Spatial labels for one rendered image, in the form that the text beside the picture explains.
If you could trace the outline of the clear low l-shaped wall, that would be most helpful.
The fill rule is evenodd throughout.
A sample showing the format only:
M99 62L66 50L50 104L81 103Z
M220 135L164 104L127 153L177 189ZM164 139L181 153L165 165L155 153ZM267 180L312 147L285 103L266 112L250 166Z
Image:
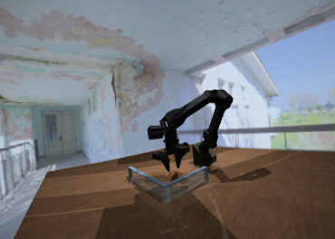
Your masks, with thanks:
M172 186L163 188L155 182L151 182L148 179L144 178L141 174L136 173L132 170L129 170L129 178L132 179L136 184L139 184L144 189L150 192L153 196L161 199L164 203L169 203L173 199L176 199L179 196L184 195L187 191L194 189L198 185L206 182L207 169L194 174L191 177L188 177L178 183L175 183Z

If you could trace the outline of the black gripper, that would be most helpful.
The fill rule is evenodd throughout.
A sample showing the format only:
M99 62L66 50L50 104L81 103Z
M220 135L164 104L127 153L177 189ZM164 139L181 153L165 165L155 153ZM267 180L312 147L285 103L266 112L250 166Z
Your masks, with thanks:
M170 144L174 143L174 145L176 145L179 142L179 139L176 138L172 138L172 139L165 139L163 140L163 142L165 142L166 147L164 148L164 151L156 151L152 153L152 159L155 159L157 161L162 161L162 163L164 164L166 170L169 172L170 171L170 167L169 167L169 161L171 158L168 158L168 155L175 155L175 160L177 163L177 168L180 168L180 164L181 164L181 160L183 158L183 156L179 156L177 153L169 153L169 148L170 148Z

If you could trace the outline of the orange-brown ball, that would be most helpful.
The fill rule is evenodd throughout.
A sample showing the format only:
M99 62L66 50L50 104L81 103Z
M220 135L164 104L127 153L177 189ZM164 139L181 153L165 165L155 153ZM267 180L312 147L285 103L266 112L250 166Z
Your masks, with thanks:
M174 180L177 179L178 178L177 172L172 173L171 177Z

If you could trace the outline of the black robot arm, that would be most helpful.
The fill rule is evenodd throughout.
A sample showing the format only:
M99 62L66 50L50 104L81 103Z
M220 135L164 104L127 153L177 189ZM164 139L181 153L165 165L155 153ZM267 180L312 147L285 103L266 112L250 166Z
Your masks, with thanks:
M159 121L160 125L148 127L148 140L162 139L165 134L165 139L172 139L177 137L177 128L184 124L185 120L201 110L208 103L215 103L215 112L211 120L209 129L204 130L203 140L197 147L201 153L208 153L210 148L217 146L218 134L217 130L221 124L225 110L229 109L233 102L233 97L225 90L204 91L197 98L190 101L188 104L180 109L173 109L166 113L166 115ZM167 125L166 125L166 123ZM169 152L177 153L183 156L189 149L188 143L170 144ZM174 152L173 152L174 150Z

